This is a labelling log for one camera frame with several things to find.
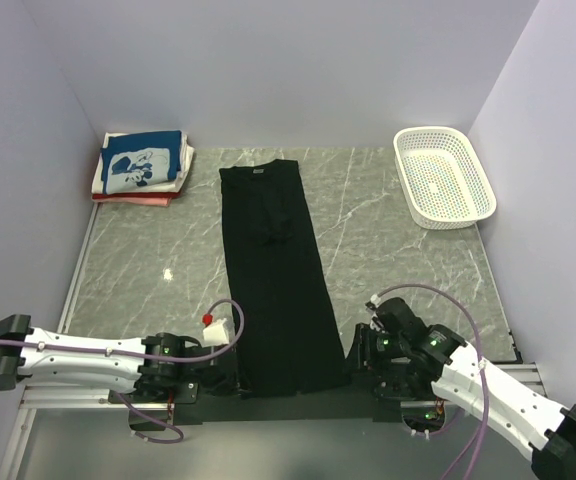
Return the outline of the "black t shirt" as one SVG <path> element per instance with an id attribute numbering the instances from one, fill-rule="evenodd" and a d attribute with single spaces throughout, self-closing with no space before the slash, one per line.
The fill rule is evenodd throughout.
<path id="1" fill-rule="evenodd" d="M 348 384 L 299 165 L 275 159 L 219 171 L 230 294 L 242 308 L 242 388 L 293 396 Z"/>

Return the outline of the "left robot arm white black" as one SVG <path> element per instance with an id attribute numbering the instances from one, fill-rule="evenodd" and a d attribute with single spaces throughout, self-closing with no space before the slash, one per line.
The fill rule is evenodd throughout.
<path id="1" fill-rule="evenodd" d="M 0 321 L 0 391 L 21 383 L 108 389 L 147 402 L 184 388 L 215 396 L 238 391 L 235 347 L 189 336 L 76 337 L 31 325 L 28 315 Z"/>

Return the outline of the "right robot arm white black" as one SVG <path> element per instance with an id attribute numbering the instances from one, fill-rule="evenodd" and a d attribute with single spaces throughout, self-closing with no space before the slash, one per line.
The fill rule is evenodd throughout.
<path id="1" fill-rule="evenodd" d="M 448 401 L 505 438 L 537 478 L 576 479 L 576 404 L 540 395 L 399 297 L 374 296 L 367 308 L 371 321 L 356 326 L 347 365 L 370 380 L 379 405 Z"/>

